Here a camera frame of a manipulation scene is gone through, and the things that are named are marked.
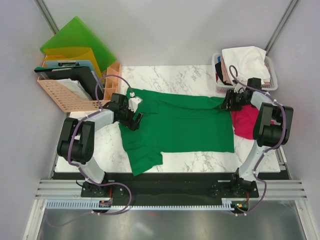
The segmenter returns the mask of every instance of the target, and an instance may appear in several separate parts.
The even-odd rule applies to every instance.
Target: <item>marble surface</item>
[[[224,97],[217,93],[213,68],[211,65],[193,66],[127,66],[122,68],[122,76],[133,88],[152,90],[161,93],[193,96]],[[121,92],[127,91],[122,83]],[[80,118],[89,112],[73,112],[73,118]],[[253,140],[234,136],[235,153],[229,152],[183,152],[162,153],[163,165],[156,165],[150,173],[187,173],[187,172],[234,172],[246,160]],[[122,146],[118,123],[103,127],[95,133],[94,158],[99,166],[109,173],[130,173],[131,167],[127,153]],[[56,172],[78,172],[59,157]],[[274,151],[266,156],[262,172],[280,172]]]

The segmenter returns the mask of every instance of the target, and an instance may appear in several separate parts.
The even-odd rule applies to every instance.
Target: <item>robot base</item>
[[[107,175],[104,176],[102,184],[108,183]],[[108,198],[110,196],[109,186],[97,186],[93,183],[85,181],[82,185],[82,198]]]
[[[215,198],[258,198],[259,192],[255,181],[246,181],[239,177],[239,168],[232,175],[231,181],[215,181],[212,184],[213,197]]]

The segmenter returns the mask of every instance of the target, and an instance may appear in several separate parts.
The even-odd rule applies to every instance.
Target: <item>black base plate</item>
[[[259,192],[257,188],[257,184],[255,182],[252,183],[252,188],[251,189],[246,189],[238,186],[233,186],[231,187],[230,182],[220,182],[220,181],[215,181],[213,182],[212,185],[212,194],[214,198],[241,198],[241,199],[246,199],[247,198],[247,193],[249,193],[249,197],[254,199],[259,197]]]
[[[82,198],[108,198],[110,196],[108,187],[96,186],[92,183],[85,181],[82,185],[81,197]]]
[[[133,206],[206,206],[221,205],[211,194],[212,181],[133,180],[125,182],[132,192]],[[114,206],[125,206],[129,193],[122,186],[112,187]]]

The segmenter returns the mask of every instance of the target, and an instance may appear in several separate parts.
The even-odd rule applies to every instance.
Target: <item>orange basket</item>
[[[121,64],[119,62],[113,63],[105,71],[108,74],[122,75]],[[94,111],[99,109],[99,104],[95,100],[85,100],[68,88],[63,86],[57,80],[45,80],[38,77],[37,82],[41,87],[49,94],[54,102],[65,113],[70,112],[82,112],[82,111]],[[107,77],[105,80],[104,96],[103,100],[100,100],[102,105],[105,105],[111,100],[113,93],[119,93],[121,89],[121,79],[115,76]]]

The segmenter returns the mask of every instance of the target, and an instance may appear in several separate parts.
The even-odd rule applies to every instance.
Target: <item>red cloth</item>
[[[231,118],[234,134],[245,139],[254,139],[254,127],[259,110],[251,105],[244,105],[241,111],[232,111]]]

